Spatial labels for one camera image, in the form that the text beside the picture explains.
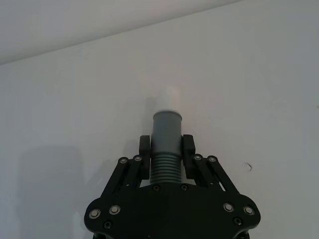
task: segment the white cap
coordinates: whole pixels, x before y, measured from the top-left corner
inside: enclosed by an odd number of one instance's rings
[[[180,113],[179,108],[180,92],[177,87],[168,86],[162,90],[157,97],[157,110],[159,111],[175,111]]]

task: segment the gray cylindrical object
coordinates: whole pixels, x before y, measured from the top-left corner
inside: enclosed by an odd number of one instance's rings
[[[181,115],[160,111],[154,115],[151,183],[181,182]]]

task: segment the ribbed grip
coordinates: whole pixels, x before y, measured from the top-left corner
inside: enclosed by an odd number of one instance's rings
[[[168,154],[153,156],[151,183],[181,183],[180,159]]]

